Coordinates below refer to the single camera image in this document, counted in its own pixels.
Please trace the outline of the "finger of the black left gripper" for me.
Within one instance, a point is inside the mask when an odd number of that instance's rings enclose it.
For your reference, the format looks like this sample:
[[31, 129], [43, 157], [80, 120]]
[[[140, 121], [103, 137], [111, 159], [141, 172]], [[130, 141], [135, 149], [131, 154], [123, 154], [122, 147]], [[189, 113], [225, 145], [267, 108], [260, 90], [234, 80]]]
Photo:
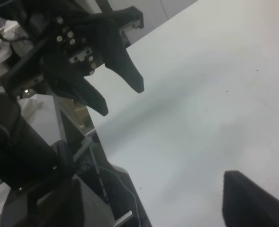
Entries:
[[119, 29], [139, 21], [144, 27], [143, 13], [136, 7], [114, 11], [93, 18], [96, 23], [96, 40], [105, 66], [118, 74], [134, 91], [144, 91], [144, 79], [133, 64], [121, 39]]
[[105, 98], [63, 54], [43, 56], [43, 76], [56, 95], [73, 99], [103, 116], [108, 114]]

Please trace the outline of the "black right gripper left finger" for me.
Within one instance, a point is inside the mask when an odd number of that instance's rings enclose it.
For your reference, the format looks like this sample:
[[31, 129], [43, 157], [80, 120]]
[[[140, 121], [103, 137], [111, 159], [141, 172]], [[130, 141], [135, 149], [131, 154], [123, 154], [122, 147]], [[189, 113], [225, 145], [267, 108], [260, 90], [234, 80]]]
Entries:
[[1, 214], [3, 227], [90, 227], [91, 189], [78, 178], [11, 190]]

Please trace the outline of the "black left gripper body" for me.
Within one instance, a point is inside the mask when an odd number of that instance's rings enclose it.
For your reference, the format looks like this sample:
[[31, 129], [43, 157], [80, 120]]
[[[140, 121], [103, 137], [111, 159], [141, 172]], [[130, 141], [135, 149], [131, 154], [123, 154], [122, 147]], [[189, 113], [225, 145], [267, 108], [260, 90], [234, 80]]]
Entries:
[[0, 40], [9, 45], [30, 44], [31, 48], [17, 57], [7, 73], [0, 76], [0, 85], [15, 98], [22, 91], [40, 82], [43, 56], [63, 54], [86, 76], [101, 57], [93, 18], [103, 13], [90, 13], [74, 0], [0, 0], [0, 18], [17, 22], [23, 35]]

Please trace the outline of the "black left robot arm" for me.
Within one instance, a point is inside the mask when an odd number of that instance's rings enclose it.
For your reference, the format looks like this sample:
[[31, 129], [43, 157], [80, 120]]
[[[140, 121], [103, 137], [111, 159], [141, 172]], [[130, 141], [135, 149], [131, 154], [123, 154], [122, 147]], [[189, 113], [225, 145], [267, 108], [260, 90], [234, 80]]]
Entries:
[[134, 6], [91, 14], [74, 0], [0, 0], [0, 40], [32, 48], [0, 76], [0, 179], [19, 189], [61, 167], [54, 150], [21, 115], [17, 96], [45, 82], [58, 96], [108, 114], [105, 98], [85, 77], [104, 64], [135, 92], [144, 80], [121, 39], [126, 27], [143, 28]]

